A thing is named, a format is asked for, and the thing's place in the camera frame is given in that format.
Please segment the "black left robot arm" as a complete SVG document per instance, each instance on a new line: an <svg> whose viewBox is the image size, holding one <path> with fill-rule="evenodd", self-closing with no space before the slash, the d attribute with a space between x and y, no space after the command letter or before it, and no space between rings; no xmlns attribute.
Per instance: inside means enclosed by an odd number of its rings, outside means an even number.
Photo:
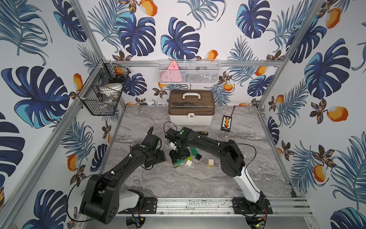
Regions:
<svg viewBox="0 0 366 229"><path fill-rule="evenodd" d="M151 170L154 165L165 162L162 140L153 134L150 127L142 143L130 146L130 152L121 162L103 174L90 175L79 212L89 221L96 220L109 224L121 207L134 208L141 198L134 191L129 191L127 201L121 201L120 188L129 176L139 167Z"/></svg>

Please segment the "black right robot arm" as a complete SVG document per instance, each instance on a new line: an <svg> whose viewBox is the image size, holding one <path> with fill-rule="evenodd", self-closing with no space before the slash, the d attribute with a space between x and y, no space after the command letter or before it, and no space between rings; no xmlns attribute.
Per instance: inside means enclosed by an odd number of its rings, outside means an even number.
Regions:
<svg viewBox="0 0 366 229"><path fill-rule="evenodd" d="M207 132L194 131L187 127L183 127L181 130L170 128L165 131L165 138L173 148L169 153L173 163L189 158L190 147L200 149L220 159L221 170L234 178L244 194L243 197L232 200L235 214L246 217L273 214L269 200L256 187L247 171L247 164L238 143L233 140L215 140L209 138Z"/></svg>

